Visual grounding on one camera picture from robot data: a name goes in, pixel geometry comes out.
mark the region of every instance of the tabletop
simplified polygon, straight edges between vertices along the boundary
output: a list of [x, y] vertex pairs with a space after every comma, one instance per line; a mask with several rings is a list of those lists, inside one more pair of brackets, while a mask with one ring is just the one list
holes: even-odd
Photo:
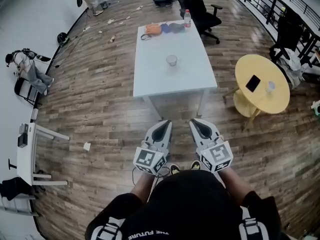
[[33, 150], [36, 137], [36, 124], [28, 123], [28, 144], [25, 147], [17, 147], [16, 173], [30, 186], [33, 184]]
[[[167, 22], [170, 23], [183, 24], [184, 21]], [[207, 52], [193, 21], [187, 31], [162, 33], [141, 40], [145, 28], [140, 26], [137, 33], [134, 97], [217, 87]], [[167, 63], [169, 55], [177, 57], [176, 66]]]
[[[253, 75], [261, 81], [254, 92], [251, 92], [246, 84]], [[289, 104], [290, 90], [284, 74], [265, 57], [256, 54], [241, 57], [235, 66], [235, 79], [247, 100], [263, 112], [277, 114]], [[272, 92], [266, 91], [269, 81], [275, 84]]]

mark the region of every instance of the gray pants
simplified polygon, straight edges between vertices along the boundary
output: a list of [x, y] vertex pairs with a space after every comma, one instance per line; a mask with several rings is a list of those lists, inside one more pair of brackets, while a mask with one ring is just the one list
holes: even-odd
[[39, 69], [37, 69], [35, 62], [32, 62], [31, 68], [26, 73], [30, 85], [32, 85], [36, 90], [43, 94], [48, 86], [52, 83], [52, 77], [41, 73]]

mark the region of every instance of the black t-shirt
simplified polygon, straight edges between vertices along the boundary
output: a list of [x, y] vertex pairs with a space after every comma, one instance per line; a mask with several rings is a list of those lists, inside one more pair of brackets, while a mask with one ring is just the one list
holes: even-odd
[[[270, 240], [281, 234], [275, 199], [261, 199], [252, 191], [244, 199], [251, 218], [262, 222]], [[132, 193], [117, 196], [88, 226], [90, 240], [96, 227], [109, 217], [125, 219], [122, 239], [241, 239], [242, 209], [216, 177], [203, 170], [187, 170], [167, 177], [152, 192], [149, 201]]]

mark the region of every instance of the shoe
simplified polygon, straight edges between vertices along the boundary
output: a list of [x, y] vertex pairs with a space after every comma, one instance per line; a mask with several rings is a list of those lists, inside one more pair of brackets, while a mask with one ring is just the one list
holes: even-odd
[[200, 161], [195, 160], [191, 164], [191, 170], [200, 170], [201, 169], [201, 164]]
[[48, 85], [48, 88], [50, 88], [50, 87], [52, 86], [52, 84], [54, 83], [54, 81], [55, 81], [55, 79], [52, 78], [52, 81], [51, 81], [51, 83]]
[[174, 175], [180, 172], [180, 168], [176, 164], [170, 165], [170, 174]]
[[103, 12], [104, 12], [103, 10], [98, 10], [95, 12], [94, 16], [98, 16], [98, 15], [102, 14]]

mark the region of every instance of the black and yellow sneaker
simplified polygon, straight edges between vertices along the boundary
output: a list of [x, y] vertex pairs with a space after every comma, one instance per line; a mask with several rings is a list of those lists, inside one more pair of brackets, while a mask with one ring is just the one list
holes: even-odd
[[201, 169], [200, 161], [194, 160], [191, 164], [191, 170], [200, 170], [200, 169]]
[[170, 165], [170, 174], [174, 175], [180, 172], [180, 168], [176, 164], [171, 164]]

